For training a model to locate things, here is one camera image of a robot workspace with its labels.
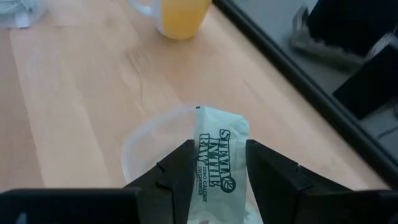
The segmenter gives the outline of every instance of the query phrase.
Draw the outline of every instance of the wooden tabletop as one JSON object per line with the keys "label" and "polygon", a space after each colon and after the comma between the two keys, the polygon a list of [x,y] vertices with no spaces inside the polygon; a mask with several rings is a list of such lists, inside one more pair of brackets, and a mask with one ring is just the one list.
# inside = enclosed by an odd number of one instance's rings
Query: wooden tabletop
{"label": "wooden tabletop", "polygon": [[0,30],[0,190],[122,187],[126,136],[186,103],[243,114],[250,138],[347,187],[387,188],[213,6],[187,41],[126,0],[47,7]]}

